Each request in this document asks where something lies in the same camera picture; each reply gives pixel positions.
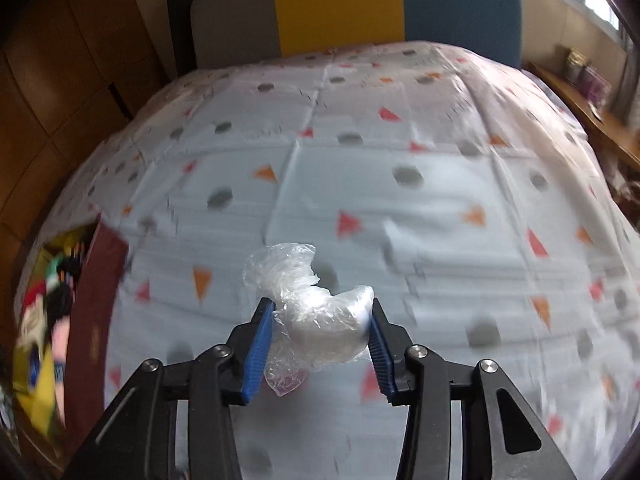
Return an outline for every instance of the metal screw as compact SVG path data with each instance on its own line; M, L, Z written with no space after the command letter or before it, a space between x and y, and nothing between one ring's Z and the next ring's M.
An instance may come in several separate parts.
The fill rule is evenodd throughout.
M158 359L147 359L142 363L142 369L145 372L155 372L156 370L158 370L159 366L160 361L158 361Z
M422 345L409 346L409 355L411 357L422 359L423 357L427 357L428 353L429 351Z
M229 348L227 345L215 345L213 347L213 353L216 355L216 357L227 357L229 354L231 354L231 348Z
M498 371L498 363L491 361L491 359L482 359L482 361L480 361L480 367L488 374L493 374Z

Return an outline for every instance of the transparent plastic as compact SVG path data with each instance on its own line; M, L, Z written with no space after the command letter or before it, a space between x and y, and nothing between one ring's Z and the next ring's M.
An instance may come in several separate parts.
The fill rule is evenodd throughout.
M300 386L309 372L355 359L367 345L373 289L357 285L332 296L315 286L315 254L312 245L278 244L252 254L242 272L257 299L276 303L264 377L279 396Z

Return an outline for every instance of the bed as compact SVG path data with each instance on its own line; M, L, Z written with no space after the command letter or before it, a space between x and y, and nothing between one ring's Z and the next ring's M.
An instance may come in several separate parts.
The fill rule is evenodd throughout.
M129 243L104 405L145 358L226 340L255 308L247 257L304 242L321 286L370 285L445 359L498 361L578 478L600 478L638 422L638 234L532 79L461 42L375 43L190 72L69 181L36 248L98 212ZM366 359L232 415L247 479L392 478L406 420Z

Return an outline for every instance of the headboard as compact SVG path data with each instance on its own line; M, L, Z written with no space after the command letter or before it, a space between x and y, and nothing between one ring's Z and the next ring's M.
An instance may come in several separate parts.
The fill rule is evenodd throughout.
M520 67L520 0L179 0L172 5L176 1L167 0L178 73L404 40L462 46Z

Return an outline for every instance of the blue gripper pad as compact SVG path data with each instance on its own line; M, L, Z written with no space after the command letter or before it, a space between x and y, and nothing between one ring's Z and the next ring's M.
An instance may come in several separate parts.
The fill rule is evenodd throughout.
M396 380L394 379L394 363L389 355L385 340L380 332L380 327L376 317L371 318L371 328L369 330L369 353L373 362L373 369L376 371L378 386L380 391L391 402L391 399L398 392Z
M271 319L275 310L273 301L264 309L262 319L255 332L254 341L251 343L249 353L244 361L244 380L240 393L244 402L248 404L260 389L264 365L267 362L269 348L271 347Z

